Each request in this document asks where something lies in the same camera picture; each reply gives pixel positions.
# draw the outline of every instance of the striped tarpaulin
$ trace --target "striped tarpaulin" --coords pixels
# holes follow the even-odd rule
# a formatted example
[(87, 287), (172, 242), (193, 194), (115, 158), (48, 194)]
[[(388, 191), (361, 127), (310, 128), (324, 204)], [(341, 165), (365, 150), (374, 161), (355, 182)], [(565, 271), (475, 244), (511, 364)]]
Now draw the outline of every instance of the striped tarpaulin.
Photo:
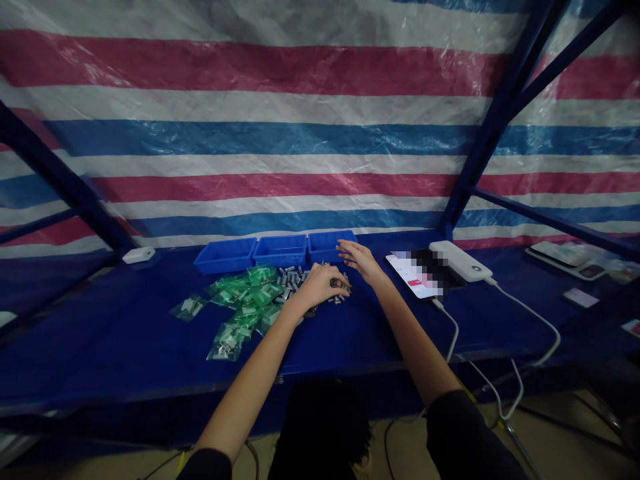
[[(433, 228), (528, 1), (11, 0), (2, 100), (142, 245)], [(554, 56), (601, 7), (577, 1)], [(617, 22), (510, 124), (481, 186), (640, 233), (640, 29)], [(6, 149), (0, 229), (64, 209)], [(472, 199), (463, 248), (566, 236)], [(2, 257), (101, 247), (80, 220)]]

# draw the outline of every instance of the forearm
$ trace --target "forearm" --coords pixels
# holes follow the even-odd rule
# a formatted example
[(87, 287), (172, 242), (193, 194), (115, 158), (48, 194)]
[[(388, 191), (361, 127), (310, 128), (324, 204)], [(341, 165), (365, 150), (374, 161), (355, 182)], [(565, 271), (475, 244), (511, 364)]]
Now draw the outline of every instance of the forearm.
[(436, 398), (460, 384), (393, 282), (386, 276), (373, 285), (400, 348), (409, 374), (428, 408)]
[(213, 448), (234, 463), (264, 404), (295, 326), (304, 310), (287, 302), (227, 390), (198, 440), (197, 448)]

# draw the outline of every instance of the floor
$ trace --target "floor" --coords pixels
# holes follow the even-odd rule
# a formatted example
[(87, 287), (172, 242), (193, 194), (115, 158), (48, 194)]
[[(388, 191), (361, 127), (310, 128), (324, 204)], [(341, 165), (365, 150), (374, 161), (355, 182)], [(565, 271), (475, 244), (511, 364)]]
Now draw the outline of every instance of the floor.
[[(580, 393), (589, 398), (587, 393)], [(603, 422), (568, 393), (544, 398), (526, 398), (523, 404), (547, 413), (572, 425), (579, 426), (604, 438), (616, 440)], [(480, 406), (487, 423), (495, 418), (494, 405)], [(372, 462), (369, 470), (359, 473), (360, 479), (387, 480), (391, 476), (385, 460), (384, 431), (389, 420), (374, 421)], [(558, 427), (516, 412), (512, 418), (520, 441), (528, 450), (534, 464), (545, 480), (626, 480), (640, 478), (640, 469), (619, 454), (594, 444), (588, 439), (564, 431)], [(497, 434), (503, 443), (521, 459), (510, 438), (500, 429)], [(252, 440), (260, 462), (260, 478), (266, 479), (275, 450), (277, 434)], [(437, 479), (437, 470), (426, 451), (425, 420), (413, 423), (396, 422), (389, 431), (389, 460), (396, 480)], [(99, 457), (71, 464), (51, 464), (38, 467), (5, 469), (0, 473), (3, 480), (28, 480), (48, 478), (51, 480), (106, 480), (113, 478), (141, 479), (172, 456), (172, 452), (146, 451), (126, 455)], [(174, 479), (179, 458), (170, 461), (155, 473), (150, 480)], [(242, 450), (233, 470), (234, 480), (253, 480), (255, 462), (247, 448)]]

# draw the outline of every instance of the blue stripe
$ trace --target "blue stripe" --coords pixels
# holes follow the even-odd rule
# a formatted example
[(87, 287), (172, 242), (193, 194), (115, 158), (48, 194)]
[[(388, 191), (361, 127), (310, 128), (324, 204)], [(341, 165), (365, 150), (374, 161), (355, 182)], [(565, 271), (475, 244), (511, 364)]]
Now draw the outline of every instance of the blue stripe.
[[(582, 207), (558, 209), (539, 207), (542, 213), (556, 215), (574, 223), (599, 223), (607, 221), (640, 221), (640, 205), (624, 207)], [(483, 227), (499, 225), (515, 227), (524, 223), (536, 223), (522, 215), (505, 209), (465, 210), (457, 227)]]
[[(528, 13), (533, 0), (391, 0), (394, 3), (428, 3), (446, 10), (471, 13)], [(592, 18), (607, 0), (572, 0), (568, 12), (574, 17)]]
[(60, 200), (38, 175), (0, 180), (0, 208), (22, 209)]
[[(543, 212), (568, 220), (605, 222), (640, 221), (640, 205), (576, 209), (542, 208)], [(163, 217), (130, 220), (131, 225), (149, 237), (172, 235), (252, 235), (265, 231), (304, 231), (313, 229), (351, 229), (362, 227), (434, 228), (440, 211), (344, 210), (304, 211), (298, 213), (248, 213), (224, 218)], [(531, 220), (502, 209), (466, 210), (458, 227), (510, 226), (532, 223)]]
[[(466, 155), (468, 125), (270, 122), (47, 121), (72, 156)], [(496, 155), (638, 155), (637, 127), (510, 126)]]

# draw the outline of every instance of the black sleeve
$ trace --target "black sleeve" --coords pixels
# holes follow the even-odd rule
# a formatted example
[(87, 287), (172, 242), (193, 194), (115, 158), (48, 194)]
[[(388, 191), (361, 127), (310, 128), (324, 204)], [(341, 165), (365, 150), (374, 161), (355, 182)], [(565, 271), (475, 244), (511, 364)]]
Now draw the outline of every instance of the black sleeve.
[(231, 480), (231, 461), (213, 449), (195, 452), (178, 475), (178, 480)]
[(462, 390), (443, 395), (429, 407), (427, 449), (443, 480), (478, 474), (496, 480), (528, 479)]

